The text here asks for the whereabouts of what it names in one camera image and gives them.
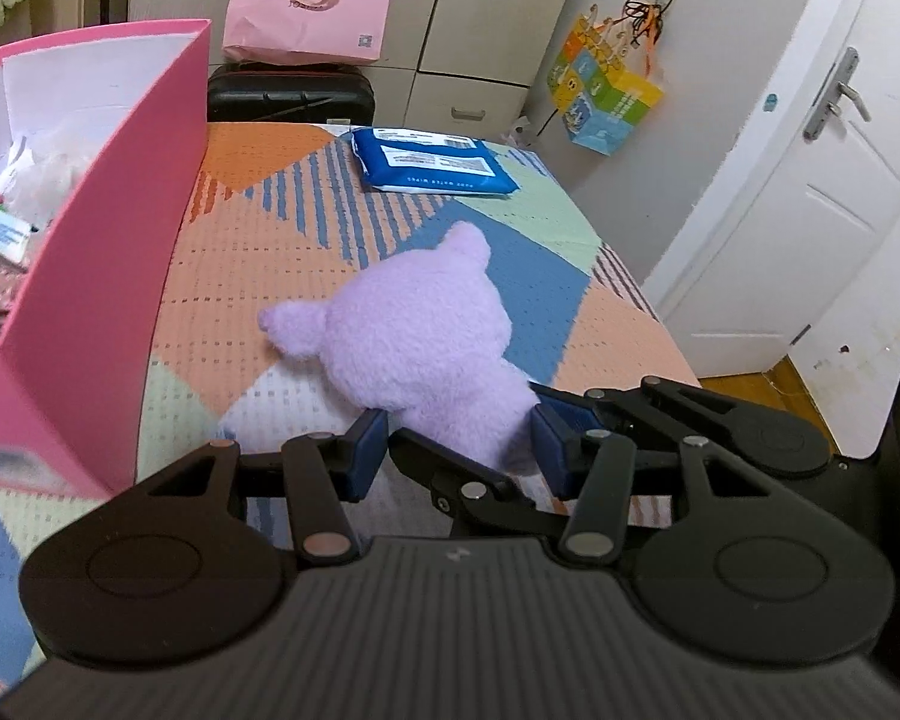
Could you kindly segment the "patchwork tablecloth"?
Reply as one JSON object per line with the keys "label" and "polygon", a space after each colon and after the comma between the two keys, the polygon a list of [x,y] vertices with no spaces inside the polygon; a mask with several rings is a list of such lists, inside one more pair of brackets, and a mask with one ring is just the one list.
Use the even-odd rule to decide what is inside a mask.
{"label": "patchwork tablecloth", "polygon": [[469,221],[263,310],[362,406],[271,454],[206,444],[43,541],[45,661],[0,718],[667,718],[707,661],[617,578],[630,437],[505,359]]}

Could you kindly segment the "white tissue pack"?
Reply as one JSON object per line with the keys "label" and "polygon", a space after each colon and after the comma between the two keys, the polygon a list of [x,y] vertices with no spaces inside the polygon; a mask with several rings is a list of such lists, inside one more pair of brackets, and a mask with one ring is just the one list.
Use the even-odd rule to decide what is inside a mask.
{"label": "white tissue pack", "polygon": [[32,226],[0,208],[0,259],[15,266],[27,263]]}

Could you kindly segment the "beige wardrobe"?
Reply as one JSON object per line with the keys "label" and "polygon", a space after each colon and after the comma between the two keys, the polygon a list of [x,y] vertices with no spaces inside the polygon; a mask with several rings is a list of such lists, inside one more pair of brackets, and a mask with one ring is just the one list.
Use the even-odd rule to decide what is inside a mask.
{"label": "beige wardrobe", "polygon": [[379,127],[496,138],[514,125],[566,0],[48,0],[55,31],[199,18],[209,65],[363,65]]}

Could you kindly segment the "purple plush toy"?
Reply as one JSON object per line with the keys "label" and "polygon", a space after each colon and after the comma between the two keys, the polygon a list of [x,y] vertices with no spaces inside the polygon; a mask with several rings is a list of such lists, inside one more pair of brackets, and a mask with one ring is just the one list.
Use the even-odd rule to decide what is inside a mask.
{"label": "purple plush toy", "polygon": [[484,232],[459,221],[436,247],[375,263],[331,298],[267,307],[258,325],[284,358],[318,361],[352,405],[523,475],[538,397],[505,359],[512,322],[489,263]]}

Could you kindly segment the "white door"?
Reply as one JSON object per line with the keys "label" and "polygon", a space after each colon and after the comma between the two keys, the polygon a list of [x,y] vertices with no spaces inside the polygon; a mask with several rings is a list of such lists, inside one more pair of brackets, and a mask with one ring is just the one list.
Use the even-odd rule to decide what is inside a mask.
{"label": "white door", "polygon": [[775,366],[839,294],[900,215],[900,0],[862,0],[826,75],[847,46],[850,84],[873,121],[842,99],[821,137],[803,140],[811,103],[756,199],[667,310],[697,377]]}

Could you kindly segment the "blue wet wipes pack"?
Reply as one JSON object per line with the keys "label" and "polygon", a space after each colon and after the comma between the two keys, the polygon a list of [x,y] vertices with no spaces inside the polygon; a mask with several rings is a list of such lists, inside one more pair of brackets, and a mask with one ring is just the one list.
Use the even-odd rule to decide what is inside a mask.
{"label": "blue wet wipes pack", "polygon": [[365,127],[351,133],[351,148],[364,181],[386,192],[509,197],[518,190],[494,151],[464,135]]}

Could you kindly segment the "colourful paper gift bag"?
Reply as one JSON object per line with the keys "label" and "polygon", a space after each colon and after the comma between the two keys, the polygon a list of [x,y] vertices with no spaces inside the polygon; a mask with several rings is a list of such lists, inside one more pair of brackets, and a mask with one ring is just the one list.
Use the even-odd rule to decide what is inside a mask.
{"label": "colourful paper gift bag", "polygon": [[546,75],[569,142],[611,156],[662,101],[656,60],[674,0],[626,0],[616,15],[591,4],[575,18]]}

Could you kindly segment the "black suitcase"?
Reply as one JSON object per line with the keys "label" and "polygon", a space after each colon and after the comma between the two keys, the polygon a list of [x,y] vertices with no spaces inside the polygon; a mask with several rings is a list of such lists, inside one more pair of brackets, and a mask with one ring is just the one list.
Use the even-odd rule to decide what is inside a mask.
{"label": "black suitcase", "polygon": [[276,124],[374,122],[374,88],[349,65],[221,65],[208,80],[208,121]]}

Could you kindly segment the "pink cardboard box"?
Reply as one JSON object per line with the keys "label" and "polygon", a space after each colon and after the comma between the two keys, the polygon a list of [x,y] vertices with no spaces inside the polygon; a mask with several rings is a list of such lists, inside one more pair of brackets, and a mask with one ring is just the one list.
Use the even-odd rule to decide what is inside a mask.
{"label": "pink cardboard box", "polygon": [[128,21],[0,47],[0,163],[72,125],[95,151],[0,332],[0,486],[109,497],[136,475],[149,349],[206,138],[211,25]]}

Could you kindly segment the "pink tote bag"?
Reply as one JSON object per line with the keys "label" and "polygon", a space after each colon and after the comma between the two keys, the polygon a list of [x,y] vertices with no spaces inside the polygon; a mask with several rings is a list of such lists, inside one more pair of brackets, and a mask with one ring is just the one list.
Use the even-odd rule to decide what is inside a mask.
{"label": "pink tote bag", "polygon": [[368,65],[382,55],[390,0],[229,0],[231,62]]}

